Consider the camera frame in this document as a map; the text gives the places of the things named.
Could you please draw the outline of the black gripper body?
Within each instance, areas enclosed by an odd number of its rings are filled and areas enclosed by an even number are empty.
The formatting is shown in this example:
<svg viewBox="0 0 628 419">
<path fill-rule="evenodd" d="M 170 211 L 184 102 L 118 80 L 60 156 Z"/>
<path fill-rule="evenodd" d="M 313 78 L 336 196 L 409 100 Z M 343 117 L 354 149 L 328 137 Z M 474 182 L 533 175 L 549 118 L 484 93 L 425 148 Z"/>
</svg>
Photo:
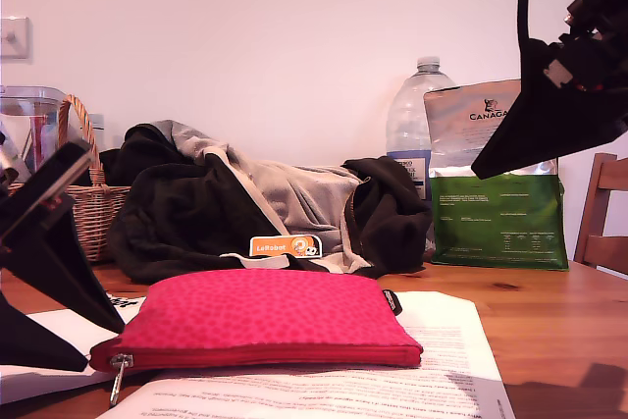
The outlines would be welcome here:
<svg viewBox="0 0 628 419">
<path fill-rule="evenodd" d="M 91 157 L 91 146 L 85 141 L 63 144 L 21 188 L 1 202 L 1 239 L 40 203 L 59 197 L 86 171 Z"/>
</svg>

